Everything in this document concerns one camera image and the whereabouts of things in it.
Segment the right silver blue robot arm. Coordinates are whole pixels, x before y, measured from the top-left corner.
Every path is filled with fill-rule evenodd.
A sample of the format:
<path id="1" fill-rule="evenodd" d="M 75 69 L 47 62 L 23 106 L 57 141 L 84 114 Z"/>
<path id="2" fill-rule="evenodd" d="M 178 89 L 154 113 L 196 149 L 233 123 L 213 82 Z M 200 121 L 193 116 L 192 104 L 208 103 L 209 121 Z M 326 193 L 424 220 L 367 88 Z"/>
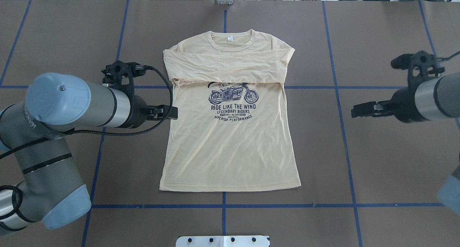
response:
<path id="1" fill-rule="evenodd" d="M 353 105 L 350 116 L 394 116 L 403 123 L 459 119 L 459 83 L 459 73 L 408 83 L 388 100 Z"/>

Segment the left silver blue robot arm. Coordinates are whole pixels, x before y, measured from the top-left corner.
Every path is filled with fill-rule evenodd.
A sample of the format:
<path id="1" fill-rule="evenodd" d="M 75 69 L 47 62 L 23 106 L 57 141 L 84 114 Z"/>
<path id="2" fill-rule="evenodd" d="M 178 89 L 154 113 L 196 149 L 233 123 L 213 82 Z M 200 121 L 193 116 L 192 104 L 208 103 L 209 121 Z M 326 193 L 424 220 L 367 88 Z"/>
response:
<path id="1" fill-rule="evenodd" d="M 78 127 L 137 128 L 177 117 L 171 103 L 147 105 L 132 84 L 96 84 L 58 73 L 35 78 L 23 101 L 1 111 L 1 157 L 13 154 L 24 176 L 1 186 L 1 236 L 36 222 L 56 230 L 90 211 L 90 193 L 65 138 L 102 131 Z"/>

